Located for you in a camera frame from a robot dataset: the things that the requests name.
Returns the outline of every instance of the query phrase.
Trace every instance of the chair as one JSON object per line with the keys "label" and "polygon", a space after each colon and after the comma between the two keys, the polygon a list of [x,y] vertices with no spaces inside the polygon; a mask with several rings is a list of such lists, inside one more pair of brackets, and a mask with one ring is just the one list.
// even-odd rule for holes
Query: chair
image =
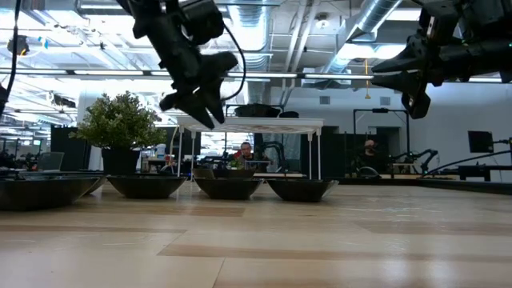
{"label": "chair", "polygon": [[63,158],[63,152],[41,153],[38,160],[38,171],[59,172]]}

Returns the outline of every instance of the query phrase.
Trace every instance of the floor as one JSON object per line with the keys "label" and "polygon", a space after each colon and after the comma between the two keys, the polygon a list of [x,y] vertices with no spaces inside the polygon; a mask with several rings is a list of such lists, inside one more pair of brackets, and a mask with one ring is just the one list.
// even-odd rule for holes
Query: floor
{"label": "floor", "polygon": [[321,203],[163,201],[105,185],[75,205],[0,213],[0,287],[512,286],[512,198],[337,186]]}

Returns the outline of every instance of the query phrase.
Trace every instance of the silver ductwork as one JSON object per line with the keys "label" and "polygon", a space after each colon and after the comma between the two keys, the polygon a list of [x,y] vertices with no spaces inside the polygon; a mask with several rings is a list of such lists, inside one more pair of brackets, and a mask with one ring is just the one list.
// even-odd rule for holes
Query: silver ductwork
{"label": "silver ductwork", "polygon": [[[402,0],[365,0],[359,14],[343,20],[336,35],[338,52],[322,68],[322,72],[327,74],[342,73],[352,60],[352,58],[343,55],[342,48],[346,42],[349,40],[356,42],[359,39],[361,39],[361,42],[375,41],[378,28],[401,2]],[[324,80],[316,82],[313,86],[325,89],[341,84]]]}
{"label": "silver ductwork", "polygon": [[[228,6],[234,34],[240,47],[247,52],[263,52],[269,42],[270,8],[267,6]],[[247,71],[268,71],[270,57],[265,54],[246,55]],[[247,82],[249,103],[266,103],[268,82]]]}

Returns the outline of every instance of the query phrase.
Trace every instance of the computer monitor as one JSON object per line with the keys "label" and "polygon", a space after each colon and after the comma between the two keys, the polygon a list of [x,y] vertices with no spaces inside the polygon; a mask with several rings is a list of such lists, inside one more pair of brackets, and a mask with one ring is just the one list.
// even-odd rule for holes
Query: computer monitor
{"label": "computer monitor", "polygon": [[471,153],[493,153],[493,135],[486,131],[467,131]]}

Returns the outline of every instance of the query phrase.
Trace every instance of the man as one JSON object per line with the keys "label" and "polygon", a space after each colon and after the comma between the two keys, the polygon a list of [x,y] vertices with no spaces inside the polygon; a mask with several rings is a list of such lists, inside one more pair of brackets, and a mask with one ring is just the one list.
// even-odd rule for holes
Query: man
{"label": "man", "polygon": [[255,159],[252,153],[252,147],[248,142],[240,145],[240,156],[237,158],[239,169],[256,170],[257,172],[266,172],[268,164],[265,163],[249,163],[246,168],[246,161],[270,161],[269,158],[263,155],[263,159]]}
{"label": "man", "polygon": [[374,140],[366,140],[365,150],[359,155],[358,168],[371,167],[377,172],[382,173],[387,170],[386,160],[376,150],[377,143]]}

